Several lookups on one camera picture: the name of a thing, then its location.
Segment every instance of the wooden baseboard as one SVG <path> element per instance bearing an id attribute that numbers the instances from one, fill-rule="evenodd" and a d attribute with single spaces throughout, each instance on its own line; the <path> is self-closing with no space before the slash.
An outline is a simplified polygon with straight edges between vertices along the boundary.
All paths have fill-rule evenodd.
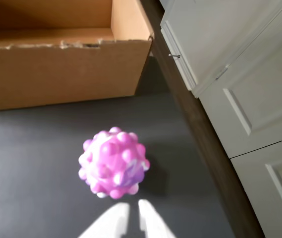
<path id="1" fill-rule="evenodd" d="M 159 0 L 141 0 L 155 31 L 152 52 L 157 59 L 175 101 L 181 108 L 200 157 L 207 165 L 237 238 L 263 238 L 261 226 L 199 99 L 187 90 L 161 34 L 164 10 Z"/>

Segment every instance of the metal drawer pull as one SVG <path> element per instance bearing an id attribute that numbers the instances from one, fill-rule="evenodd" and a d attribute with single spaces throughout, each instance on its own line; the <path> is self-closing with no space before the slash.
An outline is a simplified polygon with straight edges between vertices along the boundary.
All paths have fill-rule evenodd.
<path id="1" fill-rule="evenodd" d="M 177 58 L 180 58 L 180 55 L 172 55 L 172 54 L 169 54 L 170 57 L 177 57 Z"/>

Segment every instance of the pink fidget ball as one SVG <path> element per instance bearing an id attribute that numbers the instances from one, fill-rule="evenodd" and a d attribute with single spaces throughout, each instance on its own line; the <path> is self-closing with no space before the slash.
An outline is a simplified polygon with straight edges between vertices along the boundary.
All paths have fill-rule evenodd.
<path id="1" fill-rule="evenodd" d="M 136 134 L 113 127 L 86 140 L 83 149 L 79 177 L 94 194 L 119 199 L 125 193 L 137 193 L 150 162 L 145 159 L 145 147 L 138 143 Z"/>

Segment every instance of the cabinet door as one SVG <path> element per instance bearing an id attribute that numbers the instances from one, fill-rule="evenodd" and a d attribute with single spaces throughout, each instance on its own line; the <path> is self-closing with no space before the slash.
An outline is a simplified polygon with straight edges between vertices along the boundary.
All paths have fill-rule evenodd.
<path id="1" fill-rule="evenodd" d="M 282 0 L 169 0 L 162 33 L 199 97 L 282 9 Z"/>
<path id="2" fill-rule="evenodd" d="M 230 158 L 282 140 L 282 12 L 200 100 Z"/>
<path id="3" fill-rule="evenodd" d="M 282 142 L 231 161 L 266 238 L 282 238 Z"/>

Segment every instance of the cabinet drawer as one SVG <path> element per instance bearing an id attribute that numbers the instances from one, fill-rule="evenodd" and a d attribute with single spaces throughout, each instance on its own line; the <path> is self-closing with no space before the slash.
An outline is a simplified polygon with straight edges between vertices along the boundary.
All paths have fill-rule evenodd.
<path id="1" fill-rule="evenodd" d="M 282 142 L 231 161 L 266 238 L 282 238 Z"/>

